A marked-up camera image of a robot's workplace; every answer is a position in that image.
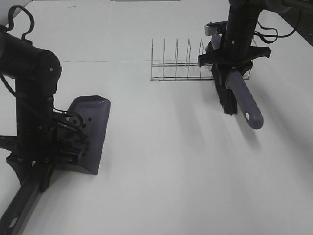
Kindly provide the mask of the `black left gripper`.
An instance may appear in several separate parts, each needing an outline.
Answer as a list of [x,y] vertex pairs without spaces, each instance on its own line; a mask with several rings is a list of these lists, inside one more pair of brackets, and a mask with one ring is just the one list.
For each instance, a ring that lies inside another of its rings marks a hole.
[[39,164],[39,191],[48,189],[56,164],[76,165],[83,151],[74,143],[85,141],[81,115],[35,115],[17,123],[16,135],[1,135],[0,147],[10,151],[6,162],[15,172],[20,185],[33,164]]

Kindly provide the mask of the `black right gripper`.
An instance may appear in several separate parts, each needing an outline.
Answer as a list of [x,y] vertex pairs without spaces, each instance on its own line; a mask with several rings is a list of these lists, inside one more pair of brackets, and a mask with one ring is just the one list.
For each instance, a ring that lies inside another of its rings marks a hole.
[[225,86],[227,75],[230,71],[238,70],[244,76],[253,66],[253,60],[259,57],[269,58],[271,49],[269,47],[249,46],[245,50],[236,51],[234,48],[222,46],[220,49],[199,55],[197,64],[199,67],[212,64],[217,72],[216,83]]

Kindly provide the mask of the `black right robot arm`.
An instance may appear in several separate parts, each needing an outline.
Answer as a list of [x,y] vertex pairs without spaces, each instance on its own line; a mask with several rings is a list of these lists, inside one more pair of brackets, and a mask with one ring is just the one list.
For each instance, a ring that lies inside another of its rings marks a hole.
[[303,0],[231,0],[228,20],[226,22],[209,23],[209,26],[224,25],[221,42],[218,48],[198,56],[198,66],[214,64],[216,68],[227,71],[237,69],[242,75],[249,71],[252,61],[258,57],[270,57],[269,47],[252,46],[253,36],[258,36],[263,42],[270,44],[266,37],[275,39],[291,36],[296,29],[287,35],[268,35],[255,31],[258,17],[263,10],[283,13],[292,8],[299,10],[299,26],[303,11],[312,12],[313,4]]

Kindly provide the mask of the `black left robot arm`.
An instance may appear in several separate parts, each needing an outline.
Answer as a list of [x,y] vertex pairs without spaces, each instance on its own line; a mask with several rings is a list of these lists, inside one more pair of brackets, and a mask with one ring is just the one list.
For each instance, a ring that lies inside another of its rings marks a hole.
[[[57,162],[76,163],[81,151],[65,149],[57,140],[61,129],[85,139],[79,125],[71,124],[67,112],[54,112],[54,95],[62,67],[56,55],[36,48],[24,36],[9,34],[9,28],[0,28],[0,78],[16,101],[14,136],[2,135],[0,146],[9,150],[7,162],[18,180],[39,176],[39,190],[45,191]],[[7,79],[14,80],[14,87]]]

